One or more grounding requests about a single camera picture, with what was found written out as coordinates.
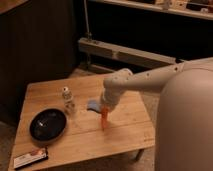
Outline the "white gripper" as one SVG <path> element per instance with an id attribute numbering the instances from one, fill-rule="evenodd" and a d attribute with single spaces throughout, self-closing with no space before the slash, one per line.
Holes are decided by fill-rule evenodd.
<path id="1" fill-rule="evenodd" d="M 100 96 L 100 105 L 112 112 L 120 101 L 120 94 L 115 91 L 104 89 Z"/>

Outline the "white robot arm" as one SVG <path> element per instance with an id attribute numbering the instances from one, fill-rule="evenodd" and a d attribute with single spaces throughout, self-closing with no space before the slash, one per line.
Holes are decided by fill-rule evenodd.
<path id="1" fill-rule="evenodd" d="M 213 57 L 138 74 L 121 69 L 103 86 L 101 103 L 110 110 L 128 90 L 160 95 L 155 171 L 213 171 Z"/>

